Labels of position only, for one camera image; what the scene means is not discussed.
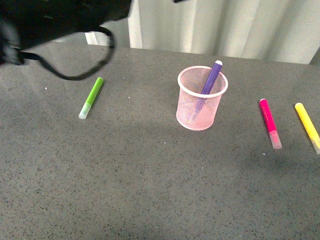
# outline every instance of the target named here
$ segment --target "cup rim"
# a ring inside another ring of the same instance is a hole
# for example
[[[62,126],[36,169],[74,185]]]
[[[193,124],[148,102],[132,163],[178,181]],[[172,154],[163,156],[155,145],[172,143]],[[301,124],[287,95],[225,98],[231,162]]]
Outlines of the cup rim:
[[[190,94],[190,95],[192,95],[192,96],[195,96],[195,97],[198,97],[198,98],[203,98],[203,99],[212,99],[212,98],[216,98],[216,97],[219,97],[219,96],[221,96],[222,94],[224,94],[225,91],[227,90],[229,84],[228,84],[228,80],[227,80],[226,76],[225,76],[222,72],[220,72],[219,75],[221,75],[221,77],[223,78],[223,80],[224,80],[224,82],[225,82],[225,86],[224,86],[224,88],[223,88],[220,92],[217,92],[217,93],[214,93],[214,94],[200,94],[200,93],[196,93],[196,92],[193,92],[193,91],[187,89],[187,88],[181,83],[181,76],[182,76],[182,74],[184,74],[184,72],[186,72],[186,71],[188,71],[188,70],[190,70],[190,69],[199,69],[199,68],[201,68],[201,69],[209,69],[209,70],[212,69],[212,68],[209,67],[209,66],[190,66],[190,67],[187,67],[187,68],[183,69],[183,70],[179,73],[179,75],[178,75],[178,84],[179,84],[180,88],[181,88],[183,91],[185,91],[186,93],[188,93],[188,94]]]

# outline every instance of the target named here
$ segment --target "clear marker cap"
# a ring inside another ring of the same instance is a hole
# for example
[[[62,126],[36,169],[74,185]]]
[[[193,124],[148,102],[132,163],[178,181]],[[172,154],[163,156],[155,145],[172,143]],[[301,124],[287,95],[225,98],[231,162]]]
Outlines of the clear marker cap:
[[[86,119],[89,111],[90,111],[91,105],[89,103],[85,103],[81,109],[81,112],[79,114],[80,119]]]
[[[274,149],[282,149],[282,144],[280,142],[280,138],[277,130],[273,130],[269,132],[271,143]]]
[[[313,147],[317,154],[320,154],[320,137],[317,139],[311,139],[311,142],[313,144]]]

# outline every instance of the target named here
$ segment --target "speckled countertop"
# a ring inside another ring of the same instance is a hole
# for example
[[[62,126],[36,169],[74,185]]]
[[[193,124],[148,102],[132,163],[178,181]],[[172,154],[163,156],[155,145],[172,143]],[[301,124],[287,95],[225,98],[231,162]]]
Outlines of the speckled countertop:
[[[34,50],[70,75],[103,51]],[[120,48],[80,82],[36,62],[2,66],[0,239],[320,239],[320,159],[294,109],[304,103],[320,130],[320,68],[219,57],[229,88],[213,126],[183,128],[177,76],[216,59]],[[99,76],[105,84],[80,120]],[[281,150],[272,148],[261,98]]]

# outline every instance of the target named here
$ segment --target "white curtain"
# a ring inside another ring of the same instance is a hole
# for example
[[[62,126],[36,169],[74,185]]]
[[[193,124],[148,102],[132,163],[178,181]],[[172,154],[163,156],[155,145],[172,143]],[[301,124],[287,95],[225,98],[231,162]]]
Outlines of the white curtain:
[[[133,0],[105,26],[122,47],[320,64],[320,0]]]

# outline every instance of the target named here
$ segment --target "pen holder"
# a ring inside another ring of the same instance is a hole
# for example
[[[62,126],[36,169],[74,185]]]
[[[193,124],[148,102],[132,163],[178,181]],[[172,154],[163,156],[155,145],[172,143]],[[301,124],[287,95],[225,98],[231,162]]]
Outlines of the pen holder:
[[[220,72],[210,94],[201,94],[210,71],[208,66],[191,66],[178,76],[180,95],[176,119],[187,129],[200,131],[211,127],[221,96],[228,88],[227,78]]]

